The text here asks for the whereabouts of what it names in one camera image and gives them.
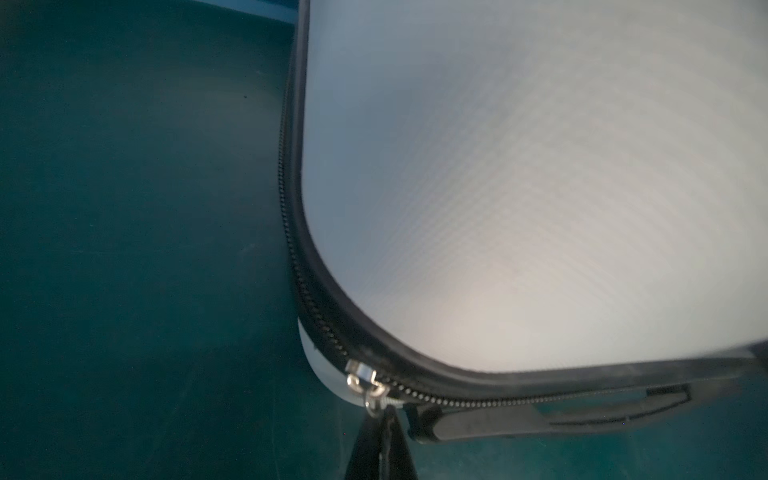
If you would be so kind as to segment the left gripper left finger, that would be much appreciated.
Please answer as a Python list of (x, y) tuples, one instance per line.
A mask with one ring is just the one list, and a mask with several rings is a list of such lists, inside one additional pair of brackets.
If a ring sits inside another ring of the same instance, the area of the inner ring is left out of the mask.
[(365, 414), (345, 471), (345, 480), (377, 480), (384, 416)]

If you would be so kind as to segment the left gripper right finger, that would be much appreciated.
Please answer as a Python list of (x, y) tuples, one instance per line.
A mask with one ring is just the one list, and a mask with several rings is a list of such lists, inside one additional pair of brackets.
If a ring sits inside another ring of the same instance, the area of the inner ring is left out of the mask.
[(417, 480), (418, 475), (397, 411), (388, 406), (383, 419), (383, 479)]

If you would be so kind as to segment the black white suitcase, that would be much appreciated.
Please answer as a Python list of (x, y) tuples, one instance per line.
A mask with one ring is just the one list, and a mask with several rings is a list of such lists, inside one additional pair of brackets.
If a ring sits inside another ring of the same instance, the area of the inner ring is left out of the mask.
[(312, 370), (419, 441), (767, 368), (763, 1), (303, 1), (279, 182)]

